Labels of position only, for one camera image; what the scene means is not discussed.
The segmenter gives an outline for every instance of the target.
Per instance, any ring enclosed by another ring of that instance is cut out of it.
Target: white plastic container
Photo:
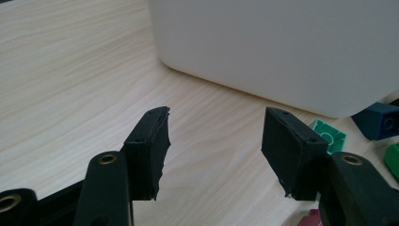
[[[399,90],[399,1],[149,0],[169,67],[330,117]]]

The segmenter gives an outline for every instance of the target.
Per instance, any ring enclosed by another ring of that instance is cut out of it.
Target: teal object
[[[331,125],[317,119],[311,123],[310,128],[328,142],[329,154],[341,152],[345,144],[346,134]]]
[[[385,164],[399,181],[399,143],[392,144],[385,152]]]

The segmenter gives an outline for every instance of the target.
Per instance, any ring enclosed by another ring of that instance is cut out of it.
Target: light wooden tabletop
[[[331,119],[179,73],[157,58],[146,1],[11,1],[0,5],[0,191],[39,199],[82,180],[97,153],[119,150],[141,116],[171,108],[157,202],[136,225],[296,225],[315,202],[284,198],[261,153],[264,109],[348,134],[388,183],[385,149],[350,118]]]

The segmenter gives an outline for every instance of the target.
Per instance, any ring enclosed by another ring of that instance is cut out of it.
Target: blue toy block
[[[380,140],[399,135],[399,106],[375,103],[352,116],[362,134]]]

